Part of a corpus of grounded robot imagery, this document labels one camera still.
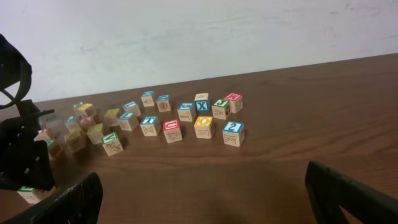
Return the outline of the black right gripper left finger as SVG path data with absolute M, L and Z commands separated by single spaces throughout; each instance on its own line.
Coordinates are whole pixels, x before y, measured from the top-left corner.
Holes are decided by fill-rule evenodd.
M 99 175 L 92 172 L 3 224 L 96 224 L 102 199 Z

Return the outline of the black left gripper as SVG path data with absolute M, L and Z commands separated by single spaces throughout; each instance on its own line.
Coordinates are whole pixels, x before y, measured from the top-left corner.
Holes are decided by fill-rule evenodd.
M 41 111 L 32 100 L 17 104 L 20 116 L 1 121 L 1 188 L 32 187 L 50 190 L 55 185 L 44 140 L 35 140 L 39 118 L 54 110 Z

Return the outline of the green R letter block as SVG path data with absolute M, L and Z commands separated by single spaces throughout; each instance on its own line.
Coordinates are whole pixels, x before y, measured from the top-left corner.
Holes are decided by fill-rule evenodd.
M 37 204 L 45 198 L 46 191 L 22 186 L 17 193 L 29 204 Z

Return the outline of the yellow O letter block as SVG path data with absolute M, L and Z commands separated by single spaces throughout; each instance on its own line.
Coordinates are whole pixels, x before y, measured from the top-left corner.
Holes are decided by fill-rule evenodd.
M 101 139 L 104 136 L 104 124 L 99 123 L 90 126 L 86 134 L 93 145 L 101 144 Z

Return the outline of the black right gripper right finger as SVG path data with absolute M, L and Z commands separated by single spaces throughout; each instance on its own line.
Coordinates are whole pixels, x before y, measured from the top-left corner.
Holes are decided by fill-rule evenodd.
M 320 162 L 308 163 L 305 186 L 317 223 L 397 223 L 397 200 Z

